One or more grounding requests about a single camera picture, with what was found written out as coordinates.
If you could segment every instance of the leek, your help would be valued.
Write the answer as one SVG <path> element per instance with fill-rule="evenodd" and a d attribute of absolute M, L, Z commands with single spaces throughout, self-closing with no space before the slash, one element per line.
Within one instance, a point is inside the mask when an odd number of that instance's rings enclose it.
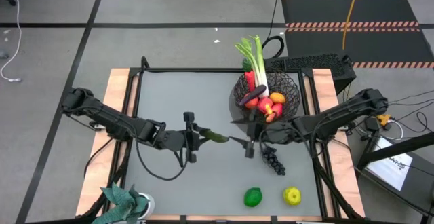
<path fill-rule="evenodd" d="M 267 76 L 265 74 L 264 57 L 262 55 L 262 44 L 259 36 L 251 37 L 256 44 L 256 58 L 253 55 L 252 44 L 249 39 L 241 39 L 241 43 L 235 44 L 238 51 L 250 62 L 255 77 L 255 86 L 265 85 L 266 90 L 259 97 L 269 96 Z"/>
<path fill-rule="evenodd" d="M 259 95 L 259 97 L 268 97 L 269 96 L 269 85 L 267 83 L 267 74 L 265 73 L 265 63 L 264 63 L 264 56 L 262 55 L 262 44 L 260 42 L 260 37 L 256 35 L 255 37 L 251 38 L 256 43 L 256 65 L 258 65 L 260 76 L 261 76 L 261 85 L 265 85 L 266 89 L 265 91 Z"/>

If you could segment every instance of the eggplant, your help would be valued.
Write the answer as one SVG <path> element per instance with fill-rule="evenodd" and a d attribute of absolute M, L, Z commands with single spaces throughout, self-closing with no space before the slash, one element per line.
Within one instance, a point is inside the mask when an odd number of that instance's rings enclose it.
<path fill-rule="evenodd" d="M 256 98 L 257 96 L 261 95 L 265 90 L 267 86 L 266 85 L 259 85 L 257 86 L 253 91 L 251 91 L 246 97 L 244 97 L 241 102 L 239 102 L 239 105 L 245 105 L 250 100 Z"/>

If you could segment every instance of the yellow clamp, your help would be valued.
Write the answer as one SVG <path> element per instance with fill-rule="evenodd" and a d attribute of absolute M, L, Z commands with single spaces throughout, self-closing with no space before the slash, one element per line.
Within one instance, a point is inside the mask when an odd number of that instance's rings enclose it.
<path fill-rule="evenodd" d="M 386 126 L 387 122 L 390 120 L 391 115 L 377 115 L 377 120 L 380 121 L 381 126 Z"/>

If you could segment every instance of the gray tabletop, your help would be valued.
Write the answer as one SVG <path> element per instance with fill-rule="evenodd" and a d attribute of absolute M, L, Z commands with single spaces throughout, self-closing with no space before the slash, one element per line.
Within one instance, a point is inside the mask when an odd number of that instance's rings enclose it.
<path fill-rule="evenodd" d="M 184 130 L 183 112 L 195 113 L 195 122 L 226 136 L 245 138 L 244 128 L 229 123 L 240 118 L 231 90 L 241 73 L 149 73 L 143 75 L 138 117 L 164 121 L 167 130 Z M 297 74 L 290 74 L 298 86 Z M 302 106 L 298 110 L 302 115 Z M 312 160 L 302 143 L 278 145 L 277 157 L 286 167 L 278 176 L 260 156 L 256 145 L 254 159 L 244 157 L 239 143 L 205 143 L 196 152 L 197 162 L 174 181 L 150 176 L 132 147 L 125 188 L 155 198 L 154 214 L 185 215 L 277 215 L 320 216 Z M 171 151 L 158 151 L 140 145 L 145 164 L 155 174 L 171 177 L 180 170 Z M 283 190 L 295 186 L 302 193 L 298 206 L 283 201 Z M 261 188 L 263 199 L 255 208 L 243 204 L 245 191 Z"/>

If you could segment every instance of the lemon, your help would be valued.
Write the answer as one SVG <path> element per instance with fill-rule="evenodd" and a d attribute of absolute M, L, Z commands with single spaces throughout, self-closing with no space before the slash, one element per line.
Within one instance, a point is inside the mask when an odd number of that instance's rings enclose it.
<path fill-rule="evenodd" d="M 301 203 L 301 192 L 296 187 L 288 187 L 283 192 L 283 198 L 290 206 L 296 206 Z"/>

